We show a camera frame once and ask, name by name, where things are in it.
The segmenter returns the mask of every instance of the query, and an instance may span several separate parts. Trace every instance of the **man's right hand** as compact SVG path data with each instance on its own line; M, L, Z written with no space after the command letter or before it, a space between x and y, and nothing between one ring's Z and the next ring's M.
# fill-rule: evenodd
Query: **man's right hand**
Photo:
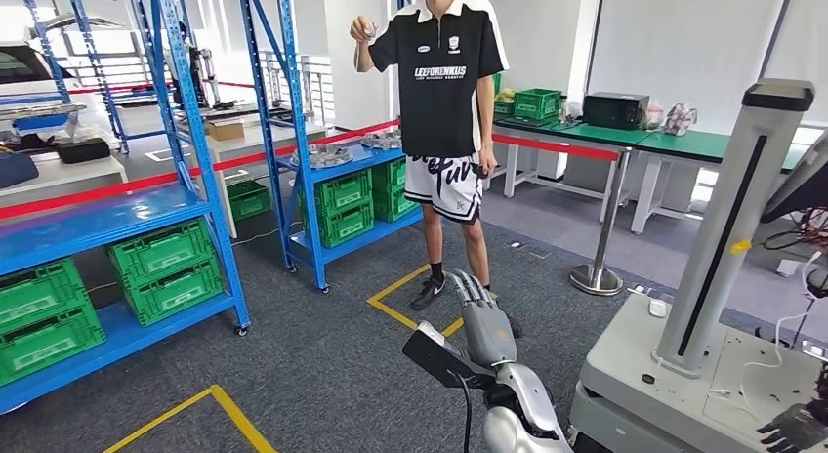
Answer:
M351 23L351 38L357 43L368 43L375 33L376 26L368 17L357 17Z

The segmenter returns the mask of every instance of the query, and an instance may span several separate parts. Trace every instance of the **black polo shirt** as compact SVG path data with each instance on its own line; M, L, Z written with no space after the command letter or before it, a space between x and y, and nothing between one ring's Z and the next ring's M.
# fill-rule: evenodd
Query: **black polo shirt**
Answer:
M381 72L399 65L406 154L456 158L480 150L477 80L509 68L488 0L454 0L439 20L425 4L405 7L369 51Z

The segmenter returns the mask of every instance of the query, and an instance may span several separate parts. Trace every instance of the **floor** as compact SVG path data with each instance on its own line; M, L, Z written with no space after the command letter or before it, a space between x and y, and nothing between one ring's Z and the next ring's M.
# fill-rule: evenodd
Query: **floor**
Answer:
M124 160L130 178L169 171L168 161L144 155L163 158L158 151L163 148L163 140L134 142ZM262 167L246 170L263 173ZM595 250L599 207L591 199L522 185L513 199L489 193L483 211L494 291L526 330L519 359L549 385L563 423L583 359L623 303L622 297L587 297L567 281L569 270L588 262ZM697 224L654 218L645 234L636 236L626 231L631 217L631 210L619 214L609 265L630 284L674 293ZM239 239L272 228L269 215L251 218L239 223ZM526 246L516 249L516 241ZM457 227L446 228L445 242L446 266L464 268ZM204 321L0 417L2 450L103 451L213 385L281 452L460 450L462 394L442 388L407 360L400 349L410 330L367 303L422 265L415 226L333 264L332 292L326 296L312 287L306 272L293 276L280 268L272 235L240 243L235 255L253 318L246 337L232 333L231 312ZM723 322L745 331L761 326L769 334L768 321L801 310L796 281L772 274L773 260L750 253ZM106 286L114 276L103 252L84 253L77 263L88 288L103 286L93 292L98 305L120 298L117 286ZM408 310L422 278L402 283L382 302L409 319L448 327L459 315L452 294L422 313ZM820 331L826 330L816 322L806 325L807 334L828 340ZM450 340L462 344L462 331ZM479 421L479 396L474 405ZM255 451L249 432L235 420L207 396L122 451ZM483 451L479 422L475 426L473 451Z

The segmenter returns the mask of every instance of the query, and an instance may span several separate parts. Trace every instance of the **black microwave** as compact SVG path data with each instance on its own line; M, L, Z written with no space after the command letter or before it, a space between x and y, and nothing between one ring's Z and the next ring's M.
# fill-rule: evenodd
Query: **black microwave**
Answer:
M584 122L614 129L638 129L649 105L649 95L597 92L584 98Z

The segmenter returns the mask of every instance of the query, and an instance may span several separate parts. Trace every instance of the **cardboard box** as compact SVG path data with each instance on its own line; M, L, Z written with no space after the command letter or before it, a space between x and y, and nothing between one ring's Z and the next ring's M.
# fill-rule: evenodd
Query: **cardboard box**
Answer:
M226 122L207 121L204 123L204 134L216 141L244 139L244 125L237 120Z

